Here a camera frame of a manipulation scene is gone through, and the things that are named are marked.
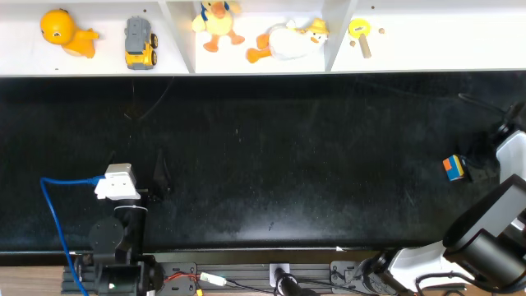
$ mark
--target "blue cable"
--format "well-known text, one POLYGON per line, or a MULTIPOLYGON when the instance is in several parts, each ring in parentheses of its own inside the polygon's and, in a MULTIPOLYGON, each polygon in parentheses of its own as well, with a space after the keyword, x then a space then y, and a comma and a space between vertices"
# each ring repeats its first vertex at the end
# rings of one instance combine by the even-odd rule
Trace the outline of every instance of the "blue cable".
POLYGON ((100 179, 103 179, 104 176, 95 177, 95 178, 89 178, 84 180, 71 180, 71 181, 62 181, 62 180, 55 180, 51 178, 40 178, 40 187, 42 188, 42 193, 44 194, 44 197, 46 198, 46 201, 48 202, 49 210, 51 211, 51 215, 53 215, 53 218, 55 219, 55 224, 57 225, 57 231, 58 231, 58 237, 60 238, 60 243, 62 243, 62 248, 64 249, 64 254, 66 254, 67 264, 69 265, 70 270, 72 271, 73 279, 76 283, 76 285, 79 287, 79 290, 84 294, 84 296, 89 296, 88 292, 84 289, 84 286, 81 283, 81 280, 79 279, 79 276, 75 272, 75 267, 73 266, 72 257, 69 255, 69 249, 67 248, 66 239, 64 238, 64 233, 62 232, 62 227, 60 227, 60 222, 58 222, 57 213, 55 213, 55 209, 53 208, 53 204, 51 203, 51 200, 49 199, 48 190, 46 189, 45 183, 52 183, 57 185, 79 185, 79 184, 89 184, 96 186, 100 179))

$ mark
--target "plush toy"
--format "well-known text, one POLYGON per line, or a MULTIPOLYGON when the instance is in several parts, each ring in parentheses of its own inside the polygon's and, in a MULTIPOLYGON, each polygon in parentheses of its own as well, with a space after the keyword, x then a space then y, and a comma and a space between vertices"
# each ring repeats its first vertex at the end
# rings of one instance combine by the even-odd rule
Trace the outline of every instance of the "plush toy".
POLYGON ((257 37, 257 49, 248 49, 247 59, 255 63, 260 58, 274 57, 280 60, 301 58, 320 49, 326 42, 329 31, 325 22, 315 19, 305 30, 298 29, 294 21, 287 25, 275 25, 269 34, 257 37))
POLYGON ((216 53, 219 38, 228 35, 232 44, 237 45, 245 41, 242 36, 233 31, 233 13, 240 13, 239 4, 230 1, 203 1, 201 2, 201 14, 192 22, 191 28, 195 32, 206 30, 212 35, 212 40, 204 45, 209 52, 216 53))
POLYGON ((63 9, 52 10, 40 21, 42 36, 51 44, 61 45, 69 54, 92 58, 95 56, 93 40, 99 35, 92 29, 80 30, 73 18, 63 9))

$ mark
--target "black tabletop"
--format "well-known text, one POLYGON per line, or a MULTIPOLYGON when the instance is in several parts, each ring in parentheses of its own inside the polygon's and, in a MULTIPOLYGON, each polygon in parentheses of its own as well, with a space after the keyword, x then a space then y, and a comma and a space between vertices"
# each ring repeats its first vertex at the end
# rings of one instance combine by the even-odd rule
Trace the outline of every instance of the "black tabletop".
MULTIPOLYGON (((377 247, 440 240, 498 184, 450 183, 459 137, 499 120, 456 99, 521 99, 522 72, 0 81, 0 252, 59 251, 40 177, 103 174, 114 152, 173 179, 145 250, 377 247)), ((111 215, 90 186, 49 186, 71 250, 111 215)))

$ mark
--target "stuffed animal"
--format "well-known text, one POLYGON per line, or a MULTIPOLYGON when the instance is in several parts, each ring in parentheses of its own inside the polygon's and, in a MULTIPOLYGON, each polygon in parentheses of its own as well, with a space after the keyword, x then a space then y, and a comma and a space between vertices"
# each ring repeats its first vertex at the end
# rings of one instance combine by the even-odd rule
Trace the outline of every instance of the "stuffed animal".
POLYGON ((314 53, 326 42, 329 31, 325 21, 316 18, 305 30, 298 29, 294 21, 286 25, 275 25, 269 34, 257 37, 257 48, 248 49, 248 62, 255 63, 261 58, 274 57, 279 60, 301 58, 314 53))
POLYGON ((79 29, 70 14, 63 9, 46 13, 40 21, 40 29, 46 41, 61 45, 71 55, 87 58, 95 56, 93 40, 98 39, 99 35, 92 29, 79 29))
POLYGON ((206 50, 216 53, 219 38, 228 35, 232 44, 237 45, 245 41, 245 38, 233 31, 232 13, 240 13, 239 4, 230 1, 203 1, 201 2, 201 14, 192 22, 191 28, 195 32, 206 30, 212 35, 212 40, 203 45, 206 50))

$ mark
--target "toy truck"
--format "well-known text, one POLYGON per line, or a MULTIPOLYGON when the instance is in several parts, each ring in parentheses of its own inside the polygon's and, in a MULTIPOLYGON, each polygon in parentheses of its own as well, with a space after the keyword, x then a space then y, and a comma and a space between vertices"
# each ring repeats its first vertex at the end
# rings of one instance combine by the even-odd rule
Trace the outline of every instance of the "toy truck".
POLYGON ((150 23, 138 16, 129 18, 124 30, 126 41, 126 64, 128 69, 149 70, 157 63, 157 35, 151 32, 150 23))

